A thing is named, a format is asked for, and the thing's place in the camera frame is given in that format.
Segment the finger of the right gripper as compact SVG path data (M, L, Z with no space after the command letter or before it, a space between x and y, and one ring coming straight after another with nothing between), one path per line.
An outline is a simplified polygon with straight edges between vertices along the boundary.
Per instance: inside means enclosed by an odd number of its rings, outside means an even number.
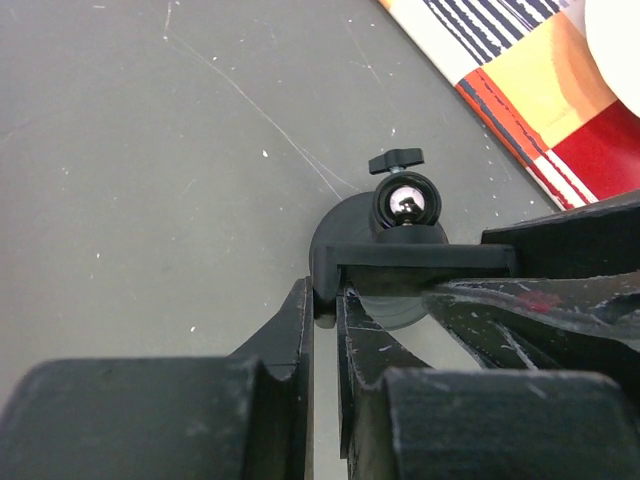
M422 301L484 368L639 367L636 277L458 280Z

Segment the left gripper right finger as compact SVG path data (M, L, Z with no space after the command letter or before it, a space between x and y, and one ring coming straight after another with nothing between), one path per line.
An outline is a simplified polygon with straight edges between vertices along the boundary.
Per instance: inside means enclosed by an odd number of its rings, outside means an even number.
M373 320L355 295L337 299L340 453L354 460L390 436L384 374L389 368L427 368Z

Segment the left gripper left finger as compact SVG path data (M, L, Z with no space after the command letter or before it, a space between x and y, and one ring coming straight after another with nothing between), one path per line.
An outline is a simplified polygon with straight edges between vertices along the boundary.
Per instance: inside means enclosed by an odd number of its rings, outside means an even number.
M294 282L283 304L234 359L259 361L250 402L244 479L311 479L314 440L311 281Z

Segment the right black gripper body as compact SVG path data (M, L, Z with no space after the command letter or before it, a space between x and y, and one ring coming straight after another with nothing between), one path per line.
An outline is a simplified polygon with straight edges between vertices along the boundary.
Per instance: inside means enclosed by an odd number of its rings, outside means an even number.
M483 244L510 245L523 278L580 279L639 269L639 192L486 230Z

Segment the black phone stand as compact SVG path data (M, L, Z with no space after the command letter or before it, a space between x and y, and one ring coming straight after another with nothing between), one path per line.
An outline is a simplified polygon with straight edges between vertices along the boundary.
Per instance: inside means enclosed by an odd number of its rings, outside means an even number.
M396 330L425 316L421 296L433 285L518 273L512 246L449 242L440 193L414 170L423 162L419 148L374 157L369 172L383 177L376 189L341 201L320 221L309 248L317 326L334 327L337 300L347 291L370 318Z

